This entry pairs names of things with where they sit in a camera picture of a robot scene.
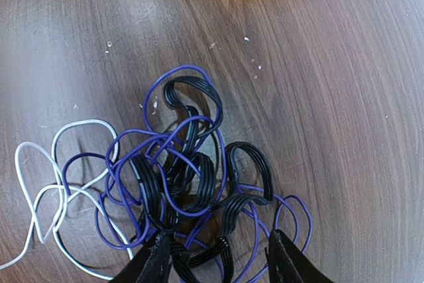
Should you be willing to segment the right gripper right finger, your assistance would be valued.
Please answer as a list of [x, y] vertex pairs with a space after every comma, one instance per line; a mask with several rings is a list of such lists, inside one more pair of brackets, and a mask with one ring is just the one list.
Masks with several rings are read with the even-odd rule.
[[279, 229], [270, 232], [266, 258], [270, 282], [333, 282], [320, 272]]

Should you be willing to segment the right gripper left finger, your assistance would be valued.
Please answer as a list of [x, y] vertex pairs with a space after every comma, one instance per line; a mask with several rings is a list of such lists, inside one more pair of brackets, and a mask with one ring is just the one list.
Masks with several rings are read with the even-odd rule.
[[109, 282], [168, 282], [172, 267], [170, 257], [169, 237], [163, 232], [157, 232]]

